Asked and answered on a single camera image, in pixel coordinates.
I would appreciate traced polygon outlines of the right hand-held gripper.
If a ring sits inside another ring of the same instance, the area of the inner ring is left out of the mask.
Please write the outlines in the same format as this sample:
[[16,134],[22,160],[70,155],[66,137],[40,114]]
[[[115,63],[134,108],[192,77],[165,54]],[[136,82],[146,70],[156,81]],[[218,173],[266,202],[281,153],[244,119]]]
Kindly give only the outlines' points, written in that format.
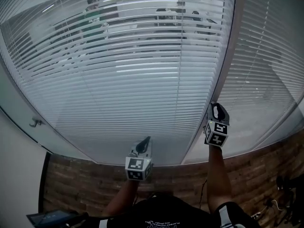
[[216,103],[215,107],[218,112],[217,119],[214,116],[214,103],[211,102],[208,106],[205,144],[223,147],[228,138],[229,115],[220,103]]

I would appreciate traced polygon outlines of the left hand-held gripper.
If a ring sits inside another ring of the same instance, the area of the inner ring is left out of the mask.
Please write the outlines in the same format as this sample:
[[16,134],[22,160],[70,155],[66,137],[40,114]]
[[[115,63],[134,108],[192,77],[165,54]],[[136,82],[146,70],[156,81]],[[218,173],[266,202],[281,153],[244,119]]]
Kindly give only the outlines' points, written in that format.
[[136,142],[131,147],[131,156],[125,158],[125,173],[129,180],[144,181],[147,179],[153,166],[151,150],[152,140],[150,136]]

